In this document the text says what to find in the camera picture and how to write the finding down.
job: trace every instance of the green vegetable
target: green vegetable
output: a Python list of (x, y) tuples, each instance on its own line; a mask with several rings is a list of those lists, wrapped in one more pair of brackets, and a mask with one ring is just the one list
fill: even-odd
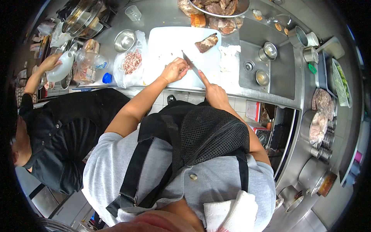
[(344, 73), (343, 73), (343, 70), (341, 69), (341, 67), (339, 65), (336, 65), (336, 68), (339, 71), (340, 78), (341, 78), (341, 81), (343, 82), (345, 93), (347, 94), (347, 99), (348, 99), (348, 102), (349, 102), (350, 101), (350, 98), (349, 98), (348, 82), (347, 82), (347, 80), (346, 80), (346, 78), (344, 76)]

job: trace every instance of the white cutting board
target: white cutting board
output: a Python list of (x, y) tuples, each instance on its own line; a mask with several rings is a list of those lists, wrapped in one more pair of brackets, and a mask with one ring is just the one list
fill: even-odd
[[(211, 34), (217, 33), (218, 43), (205, 53), (200, 53), (195, 42), (202, 41)], [(156, 80), (165, 68), (176, 57), (183, 58), (183, 52), (204, 72), (210, 83), (218, 84), (220, 79), (221, 34), (219, 31), (197, 27), (156, 27), (151, 30), (148, 39), (148, 53), (143, 72), (143, 81), (149, 85)], [(197, 75), (189, 70), (180, 81), (169, 84), (175, 88), (204, 88)]]

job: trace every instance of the sink drain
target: sink drain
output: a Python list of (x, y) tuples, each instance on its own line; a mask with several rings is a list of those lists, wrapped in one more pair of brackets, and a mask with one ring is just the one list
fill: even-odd
[(247, 72), (253, 72), (255, 69), (255, 64), (252, 61), (245, 61), (244, 68)]

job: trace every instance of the blue bottle cap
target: blue bottle cap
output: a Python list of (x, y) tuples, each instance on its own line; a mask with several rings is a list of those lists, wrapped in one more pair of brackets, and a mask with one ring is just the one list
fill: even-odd
[(104, 74), (104, 76), (103, 76), (102, 81), (103, 81), (104, 84), (111, 83), (112, 82), (112, 75), (106, 72), (106, 74)]

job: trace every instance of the mouth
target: mouth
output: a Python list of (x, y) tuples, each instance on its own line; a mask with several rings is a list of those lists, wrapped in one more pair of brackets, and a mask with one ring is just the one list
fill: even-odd
[(143, 213), (134, 218), (131, 222), (145, 222), (152, 226), (156, 226), (165, 229), (169, 232), (178, 232), (179, 229), (168, 219), (163, 218), (157, 214), (153, 213)]

